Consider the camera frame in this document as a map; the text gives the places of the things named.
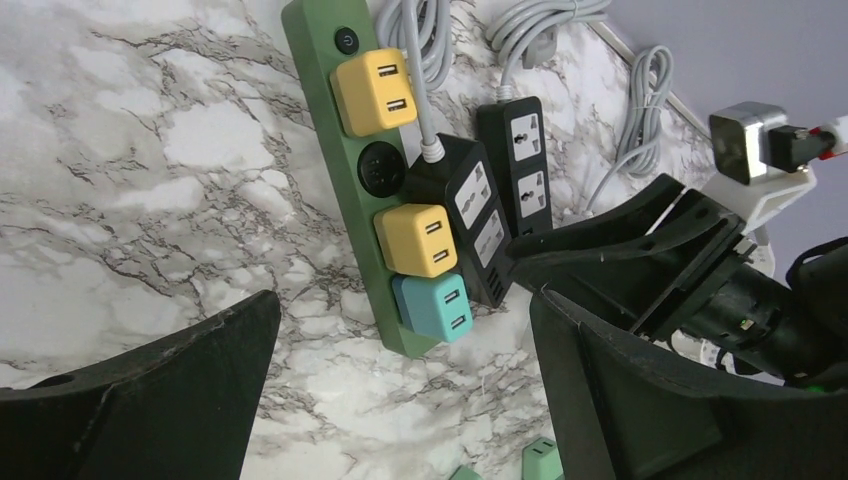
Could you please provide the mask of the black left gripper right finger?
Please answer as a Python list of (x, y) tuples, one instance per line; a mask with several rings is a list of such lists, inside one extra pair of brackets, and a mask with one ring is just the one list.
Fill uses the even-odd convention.
[(720, 372), (545, 291), (529, 307), (569, 479), (843, 479), (847, 396)]

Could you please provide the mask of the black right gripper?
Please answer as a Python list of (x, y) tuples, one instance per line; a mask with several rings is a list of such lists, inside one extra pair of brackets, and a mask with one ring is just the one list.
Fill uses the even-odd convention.
[(515, 238), (513, 280), (636, 336), (705, 339), (799, 388), (847, 384), (847, 241), (802, 253), (778, 282), (752, 266), (743, 219), (661, 175), (622, 205)]

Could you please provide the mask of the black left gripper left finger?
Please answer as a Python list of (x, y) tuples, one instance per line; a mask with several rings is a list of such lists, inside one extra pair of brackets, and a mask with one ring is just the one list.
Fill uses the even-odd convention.
[(107, 360), (1, 392), (5, 479), (236, 479), (281, 320), (263, 290)]

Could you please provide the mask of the green USB charger plug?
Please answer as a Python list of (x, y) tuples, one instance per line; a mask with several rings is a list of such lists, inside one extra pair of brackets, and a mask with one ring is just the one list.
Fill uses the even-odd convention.
[(554, 440), (538, 437), (522, 449), (521, 478), (523, 480), (564, 478), (564, 469)]

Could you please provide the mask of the black power strip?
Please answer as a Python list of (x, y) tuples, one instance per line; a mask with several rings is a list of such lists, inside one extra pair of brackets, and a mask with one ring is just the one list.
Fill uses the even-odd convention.
[(539, 97), (480, 106), (476, 134), (487, 151), (511, 236), (551, 230), (544, 115)]
[(509, 232), (488, 155), (479, 141), (443, 133), (437, 138), (445, 157), (437, 163), (416, 160), (400, 196), (446, 209), (458, 255), (454, 270), (471, 300), (496, 308), (511, 285), (504, 254)]

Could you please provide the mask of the teal blue charger plug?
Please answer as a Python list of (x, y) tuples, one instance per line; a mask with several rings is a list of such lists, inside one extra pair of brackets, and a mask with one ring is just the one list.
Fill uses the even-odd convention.
[(470, 301), (459, 274), (395, 275), (392, 290), (403, 325), (416, 334), (453, 343), (473, 328)]

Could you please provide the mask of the yellow charger plug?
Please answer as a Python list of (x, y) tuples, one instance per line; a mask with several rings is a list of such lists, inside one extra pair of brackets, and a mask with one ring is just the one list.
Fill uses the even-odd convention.
[(435, 278), (458, 263), (448, 214), (441, 205), (402, 204), (378, 212), (373, 224), (392, 272)]
[(406, 59), (397, 48), (370, 50), (343, 62), (330, 84), (349, 137), (376, 135), (418, 118)]

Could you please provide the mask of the green power strip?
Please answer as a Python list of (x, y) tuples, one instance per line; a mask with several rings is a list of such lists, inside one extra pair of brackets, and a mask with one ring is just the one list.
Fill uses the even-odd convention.
[(377, 47), (364, 1), (291, 1), (281, 22), (299, 75), (324, 162), (348, 232), (383, 345), (415, 359), (433, 349), (434, 339), (404, 327), (373, 225), (376, 213), (397, 206), (393, 190), (375, 196), (360, 178), (363, 158), (393, 149), (399, 166), (406, 158), (398, 130), (355, 138), (344, 133), (330, 75), (343, 62)]

